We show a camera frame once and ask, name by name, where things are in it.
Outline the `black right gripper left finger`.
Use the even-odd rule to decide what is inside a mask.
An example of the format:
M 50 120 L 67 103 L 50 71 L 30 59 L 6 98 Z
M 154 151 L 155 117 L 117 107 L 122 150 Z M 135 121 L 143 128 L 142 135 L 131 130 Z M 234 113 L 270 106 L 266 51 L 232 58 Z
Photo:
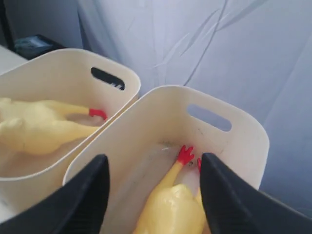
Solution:
M 98 234 L 109 199 L 109 160 L 94 157 L 60 189 L 0 225 L 2 234 Z

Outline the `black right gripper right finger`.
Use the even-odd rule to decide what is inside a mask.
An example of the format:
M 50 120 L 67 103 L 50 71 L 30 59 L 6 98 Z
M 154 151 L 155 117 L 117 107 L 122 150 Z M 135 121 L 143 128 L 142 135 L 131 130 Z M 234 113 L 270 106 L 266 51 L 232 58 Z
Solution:
M 202 203 L 213 234 L 310 234 L 312 220 L 255 189 L 215 154 L 201 157 Z

